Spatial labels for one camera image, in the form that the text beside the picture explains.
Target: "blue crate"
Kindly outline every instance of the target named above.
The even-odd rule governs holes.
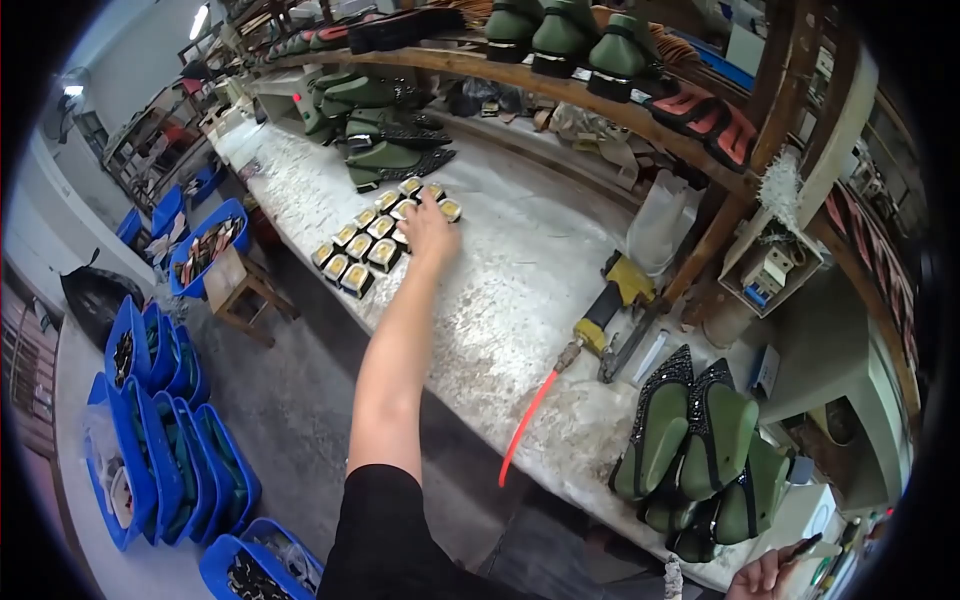
[[[260,480],[257,478],[256,473],[253,472],[253,468],[250,466],[250,463],[247,462],[243,452],[240,451],[240,446],[237,445],[233,436],[230,435],[229,429],[227,429],[224,422],[220,420],[220,415],[217,414],[216,409],[209,404],[201,404],[194,414],[201,418],[213,418],[214,425],[220,427],[220,430],[224,433],[224,437],[227,439],[227,444],[230,446],[230,451],[237,461],[237,466],[240,467],[240,472],[243,473],[244,481],[247,484],[247,506],[240,515],[240,520],[236,523],[228,524],[228,533],[236,535],[247,528],[247,520],[252,516],[253,507],[260,499]]]
[[[161,235],[166,235],[174,229],[174,220],[177,215],[186,209],[186,203],[183,199],[183,190],[180,184],[170,188],[159,203],[154,208],[154,216],[150,223],[150,235],[155,240]]]
[[[242,534],[240,534],[240,540],[255,542],[257,539],[265,540],[277,535],[283,536],[290,543],[295,543],[299,547],[303,548],[303,554],[306,555],[306,559],[310,561],[315,569],[317,569],[318,573],[321,575],[324,574],[324,564],[317,560],[317,557],[315,557],[313,553],[310,552],[305,545],[303,545],[303,542],[300,541],[297,536],[281,527],[279,523],[271,518],[267,518],[265,516],[259,516],[258,518],[255,518],[251,522],[250,526],[247,527]]]
[[[190,408],[181,397],[173,399],[173,407],[180,432],[186,440],[187,451],[190,454],[190,465],[193,467],[193,474],[197,481],[197,504],[193,508],[193,513],[190,514],[189,520],[183,526],[176,540],[172,542],[164,540],[168,545],[178,546],[187,538],[192,538],[195,533],[202,535],[206,531],[206,525],[213,513],[213,507],[217,503],[217,484],[214,481],[213,471],[207,463],[204,450],[200,446],[197,430],[193,427]]]
[[[203,169],[197,172],[197,179],[202,181],[204,184],[200,186],[200,189],[197,190],[197,193],[193,195],[192,206],[196,208],[204,200],[213,193],[213,190],[217,189],[221,183],[227,178],[227,166],[225,164],[220,165],[220,168],[214,172],[211,165],[206,165]]]
[[[113,365],[113,353],[117,344],[120,342],[120,336],[128,331],[133,332],[133,364],[130,368],[130,376],[136,377],[138,381],[150,380],[150,349],[147,348],[147,328],[144,325],[143,315],[137,310],[133,298],[127,296],[120,304],[120,310],[117,311],[117,317],[113,320],[113,328],[107,338],[107,347],[104,348],[104,374],[107,376],[107,382],[113,385],[113,379],[117,370]]]
[[[236,198],[230,198],[225,201],[223,204],[217,206],[216,210],[210,213],[197,229],[193,231],[174,249],[173,255],[170,257],[170,290],[173,292],[174,296],[189,296],[190,298],[201,298],[204,295],[204,274],[207,269],[209,269],[213,263],[211,262],[206,266],[202,272],[198,273],[185,288],[177,280],[177,275],[174,273],[174,263],[184,262],[187,259],[190,251],[190,245],[193,244],[194,238],[203,235],[207,232],[208,229],[212,228],[221,221],[232,217],[240,217],[243,219],[243,226],[240,229],[240,233],[237,234],[236,239],[233,240],[233,247],[237,249],[241,254],[246,254],[250,251],[251,239],[247,231],[247,225],[249,219],[247,218],[247,211],[244,210],[243,205],[240,204]]]
[[[197,413],[191,413],[189,418],[190,424],[193,425],[193,430],[197,433],[197,441],[200,442],[200,448],[206,458],[210,474],[213,476],[214,490],[216,491],[216,501],[214,502],[213,510],[210,513],[206,527],[203,529],[199,527],[194,529],[190,534],[190,539],[199,544],[208,544],[215,536],[221,533],[218,531],[220,521],[223,518],[224,509],[227,507],[227,504],[229,504],[230,497],[233,495],[236,487],[233,483],[233,476],[230,475],[230,471],[227,470],[227,467],[223,461],[220,460],[217,451],[214,449],[214,442],[209,440],[202,428],[197,426],[197,421],[200,418],[199,415]]]
[[[117,237],[120,241],[129,246],[136,239],[136,234],[143,229],[143,223],[140,221],[140,211],[136,207],[131,208],[127,216],[124,217],[117,228]]]
[[[143,460],[140,443],[136,438],[136,432],[133,430],[133,405],[130,399],[117,392],[109,384],[107,376],[98,372],[93,377],[93,386],[90,388],[86,403],[89,405],[104,402],[108,403],[110,408],[117,442],[120,444],[120,455],[123,458],[124,466],[127,468],[127,480],[133,496],[133,519],[130,527],[127,529],[121,527],[117,517],[107,510],[109,500],[97,481],[97,471],[93,459],[86,459],[86,469],[90,475],[93,493],[97,498],[97,504],[100,506],[100,514],[104,518],[110,539],[113,540],[117,549],[123,552],[130,545],[130,542],[140,535],[143,526],[156,510],[156,482],[147,470],[147,463]]]
[[[130,382],[128,379],[124,385],[128,386]],[[156,528],[154,536],[147,538],[151,545],[156,546],[160,543],[167,525],[177,516],[177,510],[183,500],[183,476],[180,474],[180,468],[177,467],[177,461],[174,460],[173,452],[170,451],[170,442],[167,440],[158,412],[160,404],[167,404],[172,409],[172,398],[166,392],[158,392],[156,396],[150,397],[139,385],[135,388],[137,402],[140,405],[143,434],[147,442],[147,453],[150,455],[156,480]]]
[[[237,600],[238,596],[228,587],[227,570],[233,565],[235,557],[241,549],[250,552],[277,584],[283,588],[294,600],[316,600],[316,598],[300,585],[280,560],[270,550],[258,543],[241,541],[230,535],[222,535],[206,549],[200,558],[200,576],[204,578],[206,587],[217,600]]]
[[[167,392],[170,393],[170,396],[180,396],[186,400],[190,410],[197,410],[197,407],[210,399],[210,380],[204,374],[204,369],[200,365],[200,354],[190,340],[190,334],[186,327],[177,325],[174,328],[174,333],[177,337],[177,369],[174,371],[170,385],[167,386]],[[183,342],[190,346],[194,364],[197,365],[197,380],[193,387],[190,386],[190,372],[180,359],[180,353],[182,352],[180,345]]]
[[[700,55],[700,59],[720,75],[726,77],[735,84],[740,85],[747,91],[752,91],[754,89],[753,75],[717,54],[715,49],[706,44],[700,38],[691,36],[690,34],[685,34],[684,32],[677,31],[675,29],[669,30],[668,33],[673,34],[674,36],[682,37],[686,41],[690,42],[690,45],[693,46],[693,48]]]
[[[147,392],[155,394],[170,384],[177,369],[177,349],[172,348],[170,336],[173,334],[173,323],[170,317],[160,311],[156,302],[150,302],[143,309],[144,335],[150,324],[156,322],[156,358],[150,368],[150,377],[147,379]]]

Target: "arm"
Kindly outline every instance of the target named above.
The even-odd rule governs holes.
[[[423,204],[397,224],[413,256],[380,319],[357,377],[347,475],[392,465],[422,483],[420,394],[433,347],[437,283],[460,248],[460,234],[424,190]]]

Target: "workbench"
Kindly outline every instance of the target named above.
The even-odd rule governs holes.
[[[440,286],[427,387],[502,454],[570,341],[573,325],[603,289],[599,270],[614,249],[623,249],[631,215],[534,162],[462,132],[450,133],[450,148],[459,154],[424,179],[440,183],[462,205],[463,251]],[[378,192],[356,193],[334,147],[270,123],[247,121],[223,137],[209,137],[224,162],[246,180],[285,244],[323,279],[310,254],[371,206]],[[381,189],[393,185],[385,182]],[[407,264],[401,259],[389,275],[378,275],[363,300],[334,294],[373,332]],[[625,324],[626,317],[619,319],[610,330]],[[668,556],[663,536],[638,521],[636,509],[607,487],[636,412],[638,385],[630,378],[661,328],[672,334],[655,364],[690,343],[697,372],[726,356],[740,390],[754,356],[741,342],[717,351],[699,329],[686,334],[675,322],[673,316],[661,318],[623,370],[623,380],[611,385],[597,381],[599,360],[583,352],[553,385],[514,457],[514,466],[545,489],[663,560]],[[684,574],[726,590],[753,545],[750,540],[723,547],[712,563],[685,564]]]

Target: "black garbage bag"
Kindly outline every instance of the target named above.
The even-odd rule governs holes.
[[[124,298],[131,296],[137,310],[143,310],[143,292],[127,276],[91,267],[99,255],[98,248],[86,265],[61,275],[60,285],[87,339],[97,348],[105,348]]]

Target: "wooden chair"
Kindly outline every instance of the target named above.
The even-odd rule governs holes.
[[[274,346],[274,338],[253,324],[271,304],[291,319],[300,316],[299,310],[284,300],[275,290],[270,277],[260,265],[230,246],[213,261],[213,266],[204,275],[207,302],[210,311],[218,318],[243,331],[267,348]],[[247,292],[262,298],[261,305],[252,318],[238,315],[234,308]]]

